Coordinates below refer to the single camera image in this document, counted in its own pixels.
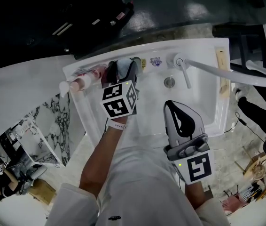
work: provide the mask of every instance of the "forearm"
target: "forearm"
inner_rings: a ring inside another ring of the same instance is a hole
[[[12,183],[18,183],[17,178],[14,177],[14,175],[10,173],[8,170],[5,169],[3,172],[9,177]]]
[[[188,198],[194,209],[199,208],[206,202],[206,196],[201,182],[190,185],[185,184],[185,196]]]
[[[113,154],[123,131],[108,127],[83,168],[79,188],[96,197],[106,181]]]

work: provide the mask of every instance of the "black cabinet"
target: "black cabinet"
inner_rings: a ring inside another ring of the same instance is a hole
[[[0,68],[88,53],[133,13],[122,0],[0,0]]]

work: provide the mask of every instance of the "white sink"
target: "white sink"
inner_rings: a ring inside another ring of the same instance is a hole
[[[217,67],[215,48],[222,47],[227,53],[230,64],[228,39],[193,39],[172,40],[139,45],[112,51],[86,60],[78,61],[63,68],[68,78],[79,66],[108,64],[111,60],[124,57],[139,57],[146,60],[143,74],[137,78],[136,88],[139,100],[136,103],[137,114],[130,116],[127,128],[119,142],[119,147],[150,144],[152,147],[167,145],[163,106],[165,101],[174,100],[188,105],[198,112],[203,120],[208,136],[224,133],[227,119],[229,98],[219,94],[220,78],[200,69],[189,67],[187,74],[191,89],[186,86],[183,72],[174,68],[172,58],[177,53],[184,53],[186,58]],[[151,58],[158,57],[160,66],[153,66]],[[175,85],[167,88],[164,80],[172,77]],[[72,94],[78,113],[87,134],[94,146],[102,137],[106,114],[100,106],[102,99],[101,84],[95,84],[84,92]]]

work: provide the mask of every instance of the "white wall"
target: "white wall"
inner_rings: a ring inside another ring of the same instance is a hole
[[[31,60],[0,69],[0,135],[30,110],[59,93],[72,55]]]
[[[231,226],[266,226],[266,199],[250,203],[228,217]]]
[[[45,212],[42,204],[29,194],[13,195],[0,202],[0,223],[4,226],[43,226]]]

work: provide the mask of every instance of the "tiled floor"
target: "tiled floor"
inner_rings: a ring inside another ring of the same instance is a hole
[[[99,51],[99,53],[161,40],[211,37],[211,24],[189,25],[166,30],[164,32],[148,34],[139,38],[138,40],[128,41],[111,46],[106,50]],[[249,91],[247,99],[250,102],[266,109],[266,103],[252,86],[245,86],[244,89]],[[235,112],[238,112],[240,117],[247,123],[247,125],[264,139],[266,135],[260,129],[260,127],[248,119],[238,108],[234,95],[235,90],[230,94],[227,129],[231,128],[232,125],[236,123],[237,118],[235,116]],[[232,188],[232,191],[234,191],[236,184],[243,184],[242,172],[236,166],[235,161],[245,168],[250,160],[246,152],[242,149],[242,146],[247,149],[251,156],[254,156],[258,154],[259,151],[262,152],[262,142],[247,127],[243,126],[239,122],[233,130],[222,136],[210,138],[208,143],[210,147],[215,150],[216,175],[214,180],[207,183],[209,183],[211,186],[215,197],[222,197],[225,195],[223,190]],[[88,135],[86,135],[74,152],[74,155],[72,156],[67,167],[59,169],[49,168],[42,176],[43,179],[45,179],[55,189],[58,189],[63,182],[71,183],[77,186],[79,184],[81,171],[92,151],[92,145],[89,141]]]

